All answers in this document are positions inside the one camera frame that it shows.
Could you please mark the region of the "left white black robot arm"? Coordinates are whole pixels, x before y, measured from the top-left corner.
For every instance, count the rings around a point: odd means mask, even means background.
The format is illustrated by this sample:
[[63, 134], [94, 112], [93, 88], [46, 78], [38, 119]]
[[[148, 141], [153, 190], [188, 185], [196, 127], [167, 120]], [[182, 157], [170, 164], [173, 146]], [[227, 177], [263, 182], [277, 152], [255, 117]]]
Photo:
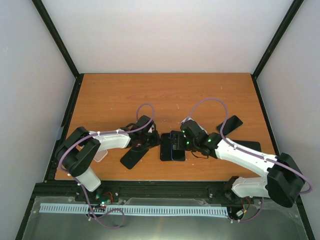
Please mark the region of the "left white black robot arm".
[[156, 124], [143, 115], [137, 122], [114, 131], [94, 132], [78, 127], [57, 148], [54, 156], [59, 161], [58, 166], [84, 186], [86, 195], [96, 202], [103, 198], [104, 188], [91, 168], [93, 160], [101, 161], [112, 149], [130, 148], [123, 157], [124, 165], [130, 169], [150, 148], [159, 144]]

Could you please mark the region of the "white phone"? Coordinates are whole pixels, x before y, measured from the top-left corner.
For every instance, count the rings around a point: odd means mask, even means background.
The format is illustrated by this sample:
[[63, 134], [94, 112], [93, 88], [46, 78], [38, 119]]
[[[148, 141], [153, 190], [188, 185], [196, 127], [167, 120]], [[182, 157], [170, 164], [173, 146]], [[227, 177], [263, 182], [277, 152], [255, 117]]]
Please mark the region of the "white phone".
[[[194, 120], [193, 118], [191, 118], [191, 117], [186, 117], [186, 118], [184, 118], [184, 119], [180, 122], [180, 125], [184, 124], [185, 122], [187, 122], [187, 121], [189, 121], [189, 120], [192, 120], [192, 121], [195, 122], [195, 120]], [[202, 130], [204, 130], [206, 134], [208, 134], [208, 132], [207, 132], [201, 125], [198, 124], [198, 126], [199, 126]]]

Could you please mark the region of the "black aluminium frame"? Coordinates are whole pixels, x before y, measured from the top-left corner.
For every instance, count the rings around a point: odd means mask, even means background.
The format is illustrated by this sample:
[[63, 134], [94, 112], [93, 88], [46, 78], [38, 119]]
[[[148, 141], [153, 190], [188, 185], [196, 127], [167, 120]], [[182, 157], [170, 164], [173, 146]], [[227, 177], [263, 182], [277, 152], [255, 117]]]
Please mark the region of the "black aluminium frame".
[[[264, 67], [266, 66], [268, 60], [272, 56], [274, 50], [276, 49], [277, 45], [281, 41], [283, 35], [285, 34], [286, 30], [288, 29], [289, 25], [291, 24], [292, 20], [294, 19], [295, 15], [299, 11], [301, 5], [303, 4], [303, 0], [293, 0], [288, 11], [286, 12], [285, 16], [283, 17], [279, 27], [277, 28], [274, 36], [272, 37], [270, 43], [268, 44], [266, 50], [264, 51], [260, 61], [257, 64], [254, 72], [251, 74], [252, 83], [260, 104], [260, 108], [264, 117], [264, 121], [266, 123], [268, 133], [271, 139], [271, 143], [273, 149], [278, 154], [279, 149], [276, 143], [276, 139], [270, 124], [270, 120], [268, 118], [267, 110], [265, 108], [265, 104], [261, 95], [261, 91], [258, 87], [257, 79], [261, 72], [263, 71]], [[39, 13], [42, 21], [44, 22], [46, 28], [48, 29], [49, 33], [51, 34], [52, 39], [56, 43], [58, 49], [60, 50], [65, 62], [67, 63], [69, 69], [71, 70], [75, 82], [72, 88], [72, 92], [63, 116], [63, 120], [61, 123], [61, 128], [59, 130], [59, 134], [57, 140], [55, 141], [55, 145], [53, 148], [53, 154], [50, 157], [49, 164], [43, 179], [43, 182], [37, 183], [33, 189], [32, 195], [30, 197], [29, 203], [27, 205], [24, 217], [22, 219], [21, 225], [16, 235], [17, 240], [21, 240], [25, 237], [26, 229], [28, 222], [31, 221], [31, 214], [32, 214], [32, 207], [34, 206], [36, 197], [73, 197], [76, 194], [76, 189], [74, 188], [74, 183], [67, 183], [65, 180], [54, 180], [54, 174], [57, 172], [58, 169], [58, 160], [56, 160], [54, 153], [58, 149], [59, 145], [65, 140], [67, 136], [67, 130], [69, 129], [71, 118], [76, 106], [76, 101], [79, 96], [79, 92], [81, 89], [81, 85], [84, 78], [84, 73], [79, 73], [77, 70], [74, 61], [71, 58], [55, 24], [53, 23], [45, 5], [41, 0], [34, 0], [33, 4]]]

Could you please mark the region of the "controller board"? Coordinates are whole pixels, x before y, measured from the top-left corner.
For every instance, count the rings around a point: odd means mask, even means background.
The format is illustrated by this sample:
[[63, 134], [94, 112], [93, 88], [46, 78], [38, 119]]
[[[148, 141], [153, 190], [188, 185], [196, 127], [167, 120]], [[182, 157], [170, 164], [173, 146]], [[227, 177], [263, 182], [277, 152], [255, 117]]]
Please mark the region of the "controller board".
[[106, 207], [114, 202], [113, 194], [110, 191], [97, 193], [95, 199], [100, 202], [101, 207]]
[[238, 220], [241, 220], [245, 216], [251, 206], [252, 199], [249, 196], [246, 196], [240, 199], [240, 203], [241, 209], [235, 214]]

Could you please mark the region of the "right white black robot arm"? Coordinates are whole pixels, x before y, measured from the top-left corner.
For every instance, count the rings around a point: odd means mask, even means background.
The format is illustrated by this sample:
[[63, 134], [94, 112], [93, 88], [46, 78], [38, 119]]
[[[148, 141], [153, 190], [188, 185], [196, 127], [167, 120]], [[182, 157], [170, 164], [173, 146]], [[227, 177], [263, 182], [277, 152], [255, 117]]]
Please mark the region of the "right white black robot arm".
[[227, 191], [238, 198], [269, 198], [290, 208], [306, 183], [289, 154], [267, 154], [245, 147], [220, 133], [208, 134], [191, 118], [181, 123], [180, 131], [172, 131], [170, 138], [173, 151], [198, 152], [204, 157], [229, 161], [256, 173], [257, 177], [233, 176], [228, 181]]

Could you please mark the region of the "right controller board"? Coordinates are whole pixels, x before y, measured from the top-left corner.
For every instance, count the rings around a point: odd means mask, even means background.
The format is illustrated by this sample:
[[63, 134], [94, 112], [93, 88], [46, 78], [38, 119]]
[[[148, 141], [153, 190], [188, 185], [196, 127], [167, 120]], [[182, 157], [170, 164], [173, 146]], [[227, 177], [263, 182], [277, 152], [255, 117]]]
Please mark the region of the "right controller board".
[[252, 199], [249, 196], [246, 196], [240, 199], [240, 203], [241, 209], [235, 214], [238, 220], [241, 220], [245, 216], [251, 206]]

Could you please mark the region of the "left controller board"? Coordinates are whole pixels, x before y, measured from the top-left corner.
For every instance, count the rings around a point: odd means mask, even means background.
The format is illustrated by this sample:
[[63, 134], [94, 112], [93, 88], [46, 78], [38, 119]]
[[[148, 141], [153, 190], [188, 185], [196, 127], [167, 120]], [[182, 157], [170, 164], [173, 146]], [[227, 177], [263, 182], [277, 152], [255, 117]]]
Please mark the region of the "left controller board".
[[97, 193], [95, 199], [100, 202], [101, 207], [106, 207], [114, 202], [113, 194], [110, 191]]

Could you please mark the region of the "dark green phone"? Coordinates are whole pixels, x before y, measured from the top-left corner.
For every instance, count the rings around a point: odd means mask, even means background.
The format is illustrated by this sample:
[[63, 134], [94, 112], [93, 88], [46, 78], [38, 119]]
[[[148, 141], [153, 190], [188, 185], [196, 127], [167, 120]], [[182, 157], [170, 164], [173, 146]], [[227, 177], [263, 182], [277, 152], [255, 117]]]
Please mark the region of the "dark green phone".
[[243, 121], [236, 115], [231, 116], [228, 118], [224, 124], [222, 134], [227, 136], [237, 128], [243, 125]]

